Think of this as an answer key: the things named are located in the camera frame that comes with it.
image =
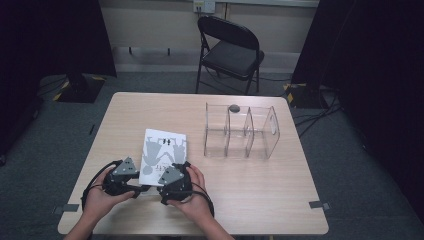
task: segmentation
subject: black cable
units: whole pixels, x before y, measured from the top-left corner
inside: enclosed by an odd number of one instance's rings
[[[330,113],[328,113],[335,106],[334,103],[336,102],[337,96],[338,96],[338,92],[336,91],[335,94],[334,94],[333,101],[331,102],[330,106],[327,109],[325,109],[324,111],[322,111],[321,113],[319,113],[318,115],[316,115],[314,117],[309,117],[308,119],[303,120],[302,122],[295,124],[295,126],[298,127],[298,126],[300,126],[301,124],[303,124],[305,122],[308,122],[308,121],[312,121],[313,120],[313,122],[309,126],[307,126],[306,129],[303,130],[302,133],[299,134],[299,138],[301,138],[303,136],[303,134],[305,134],[306,131],[308,131],[319,119],[321,119],[324,116],[328,116],[330,114],[333,114],[333,113],[335,113],[335,112],[337,112],[337,111],[339,111],[341,109],[341,107],[339,107],[336,110],[331,111]]]
[[[85,207],[85,201],[87,200],[88,192],[90,192],[90,190],[92,189],[91,185],[93,185],[94,181],[96,181],[96,179],[100,176],[100,174],[102,174],[102,172],[105,171],[108,167],[110,167],[112,165],[118,166],[119,163],[121,163],[121,160],[113,161],[113,162],[107,164],[91,179],[90,183],[88,183],[88,185],[85,188],[84,192],[82,193],[82,197],[81,197],[81,205],[82,205],[83,211],[84,211],[84,207]]]
[[[319,117],[316,117],[315,119],[314,119],[314,121],[308,126],[308,127],[306,127],[306,129],[305,130],[303,130],[303,132],[301,133],[301,134],[299,134],[299,138],[301,138],[302,136],[303,136],[303,134],[305,134],[305,132],[306,131],[308,131],[308,129],[310,129],[318,120],[320,120],[322,117],[324,117],[324,116],[329,116],[329,115],[331,115],[331,114],[333,114],[333,113],[335,113],[335,112],[338,112],[339,110],[341,109],[341,107],[339,107],[339,108],[337,108],[336,110],[334,110],[334,111],[332,111],[332,112],[330,112],[330,113],[327,113],[327,114],[323,114],[323,115],[321,115],[321,116],[319,116]]]
[[[47,86],[49,86],[49,85],[52,85],[53,83],[57,83],[57,82],[62,81],[62,80],[64,80],[64,79],[66,79],[66,76],[65,76],[65,77],[62,77],[62,78],[59,78],[59,79],[56,79],[56,80],[54,80],[54,81],[51,81],[51,82],[49,82],[49,83],[46,83],[46,84],[44,84],[44,85],[40,86],[39,88],[45,88],[45,87],[47,87]]]
[[[55,91],[55,90],[57,90],[58,88],[60,88],[60,86],[62,86],[63,84],[65,84],[65,82],[67,81],[67,78],[65,77],[65,78],[62,78],[61,80],[63,80],[59,85],[57,85],[56,87],[54,87],[54,88],[52,88],[52,89],[50,89],[50,90],[48,90],[48,91],[46,91],[46,92],[43,92],[43,93],[40,93],[40,94],[38,94],[37,96],[38,97],[41,97],[41,96],[43,96],[43,95],[46,95],[47,93],[51,93],[51,92],[53,92],[53,91]]]
[[[287,79],[271,79],[271,78],[259,77],[259,79],[265,80],[265,81],[270,81],[270,82],[287,82],[287,81],[291,81],[291,78],[287,78]]]
[[[214,206],[213,206],[213,202],[206,192],[203,193],[203,192],[199,192],[199,191],[168,191],[168,193],[172,193],[172,194],[197,194],[197,195],[202,196],[206,200],[206,202],[208,203],[209,211],[211,212],[212,217],[215,217],[215,209],[214,209]]]

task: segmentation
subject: clear acrylic box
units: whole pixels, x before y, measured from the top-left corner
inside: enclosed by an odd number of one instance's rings
[[[207,157],[268,159],[280,138],[274,107],[206,103]]]

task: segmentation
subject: wooden table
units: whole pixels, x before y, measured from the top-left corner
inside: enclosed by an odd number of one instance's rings
[[[281,136],[267,160],[204,157],[205,105],[274,106]],[[69,199],[80,197],[91,178],[113,160],[140,166],[146,128],[187,134],[188,160],[205,175],[215,217],[233,235],[325,234],[328,225],[287,102],[276,97],[116,93]],[[112,209],[95,234],[202,235],[181,212],[140,196]],[[82,214],[65,212],[58,230],[68,233]]]

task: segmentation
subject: power outlet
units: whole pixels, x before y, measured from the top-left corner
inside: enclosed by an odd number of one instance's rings
[[[215,2],[205,1],[204,13],[215,13]]]
[[[193,12],[199,13],[203,12],[205,8],[205,1],[193,1]]]
[[[193,12],[195,13],[215,13],[214,1],[193,1]]]

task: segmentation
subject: small round object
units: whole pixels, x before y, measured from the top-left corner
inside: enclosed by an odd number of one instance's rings
[[[230,109],[230,111],[231,111],[232,113],[238,113],[238,112],[240,112],[240,107],[239,107],[239,105],[237,105],[237,104],[233,104],[233,105],[231,105],[229,109]]]

